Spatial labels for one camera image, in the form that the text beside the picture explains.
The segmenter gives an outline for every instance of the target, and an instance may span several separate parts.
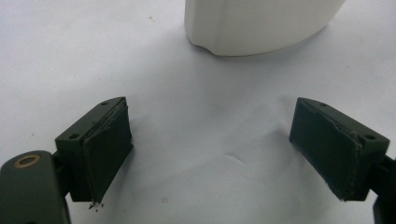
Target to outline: white table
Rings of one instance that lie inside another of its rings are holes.
[[[396,140],[395,11],[348,0],[304,43],[221,58],[189,42],[183,0],[2,1],[0,164],[54,152],[62,131],[123,95],[134,158],[97,212],[67,196],[74,224],[371,224],[376,195],[339,202],[288,136],[303,96]]]

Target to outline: white surface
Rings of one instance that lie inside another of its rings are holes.
[[[298,96],[396,139],[396,3],[349,0],[302,44],[242,58],[193,46],[184,0],[2,1],[0,163],[125,95],[135,156],[82,223],[373,223],[288,142]],[[388,153],[396,157],[391,144]]]
[[[216,55],[282,49],[322,29],[345,0],[186,0],[185,27]]]

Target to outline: dark green bracket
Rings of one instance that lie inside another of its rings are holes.
[[[67,224],[64,196],[100,203],[133,149],[125,97],[102,102],[56,139],[57,152],[31,151],[0,172],[0,223]]]
[[[396,163],[389,140],[322,102],[299,98],[290,141],[343,201],[378,195],[375,223],[396,223]]]

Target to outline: white plastic container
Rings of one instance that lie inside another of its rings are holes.
[[[322,29],[345,0],[186,0],[185,28],[194,45],[217,55],[282,49]]]

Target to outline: screw hole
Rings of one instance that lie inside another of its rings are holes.
[[[40,160],[40,156],[38,155],[27,155],[15,161],[14,166],[16,168],[25,168],[35,164],[36,162],[38,162],[38,160]]]
[[[69,136],[69,139],[76,139],[79,137],[78,133],[73,133],[72,135]]]
[[[370,134],[366,134],[366,135],[364,135],[364,137],[366,137],[367,139],[370,139],[370,140],[375,140],[375,136],[370,135]]]

